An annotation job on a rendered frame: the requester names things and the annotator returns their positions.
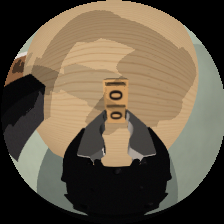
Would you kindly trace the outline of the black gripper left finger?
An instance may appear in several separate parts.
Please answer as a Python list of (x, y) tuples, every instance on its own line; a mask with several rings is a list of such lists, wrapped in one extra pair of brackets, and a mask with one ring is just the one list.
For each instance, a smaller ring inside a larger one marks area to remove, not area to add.
[(61, 181), (66, 183), (68, 175), (76, 168), (93, 165), (95, 159), (106, 154), (104, 138), (107, 111), (101, 112), (93, 121), (76, 135), (67, 147), (63, 158)]

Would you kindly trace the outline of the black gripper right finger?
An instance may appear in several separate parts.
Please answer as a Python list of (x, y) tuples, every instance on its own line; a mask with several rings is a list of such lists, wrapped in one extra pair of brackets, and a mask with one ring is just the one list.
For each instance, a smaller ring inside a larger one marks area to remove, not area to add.
[(167, 181), (171, 180), (170, 157), (161, 139), (127, 109), (125, 120), (129, 120), (128, 131), (132, 135), (128, 143), (128, 155), (132, 161), (138, 158), (140, 164), (156, 166), (164, 172)]

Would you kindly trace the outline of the tan wooden cube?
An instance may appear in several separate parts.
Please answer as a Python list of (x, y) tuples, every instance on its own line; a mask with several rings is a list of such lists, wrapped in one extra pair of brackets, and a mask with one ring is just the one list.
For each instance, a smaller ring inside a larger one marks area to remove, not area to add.
[(106, 105), (126, 105), (127, 85), (124, 82), (107, 82), (105, 100)]
[(108, 123), (124, 123), (126, 105), (106, 105)]

